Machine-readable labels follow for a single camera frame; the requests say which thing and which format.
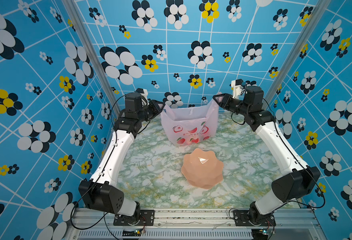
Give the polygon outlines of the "pink translucent plastic bag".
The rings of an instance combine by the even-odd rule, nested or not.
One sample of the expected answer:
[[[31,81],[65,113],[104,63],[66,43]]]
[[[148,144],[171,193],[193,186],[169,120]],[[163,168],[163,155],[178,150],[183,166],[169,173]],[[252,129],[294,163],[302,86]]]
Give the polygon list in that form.
[[[218,111],[219,106],[214,100],[201,107],[172,109],[165,106],[161,124],[175,146],[197,144],[216,134]]]

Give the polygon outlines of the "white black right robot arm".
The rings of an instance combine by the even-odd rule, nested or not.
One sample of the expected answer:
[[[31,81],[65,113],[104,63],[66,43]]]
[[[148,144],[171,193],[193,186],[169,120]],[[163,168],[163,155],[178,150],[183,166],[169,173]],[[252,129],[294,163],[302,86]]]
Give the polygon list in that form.
[[[320,170],[318,167],[310,167],[296,153],[282,135],[274,115],[268,110],[263,110],[263,90],[250,86],[243,92],[243,100],[230,94],[215,95],[213,100],[224,110],[244,117],[244,122],[266,144],[282,174],[272,182],[271,190],[249,207],[248,219],[258,226],[286,203],[296,202],[317,188]]]

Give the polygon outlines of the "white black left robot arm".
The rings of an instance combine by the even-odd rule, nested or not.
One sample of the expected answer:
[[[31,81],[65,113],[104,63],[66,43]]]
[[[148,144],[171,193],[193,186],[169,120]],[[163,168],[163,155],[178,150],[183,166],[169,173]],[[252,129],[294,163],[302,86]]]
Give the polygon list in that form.
[[[79,192],[86,208],[132,218],[137,222],[140,204],[126,198],[117,188],[118,176],[130,146],[141,131],[142,123],[157,117],[165,104],[148,100],[147,90],[137,89],[125,96],[125,106],[114,123],[112,140],[100,165],[90,180],[80,183]]]

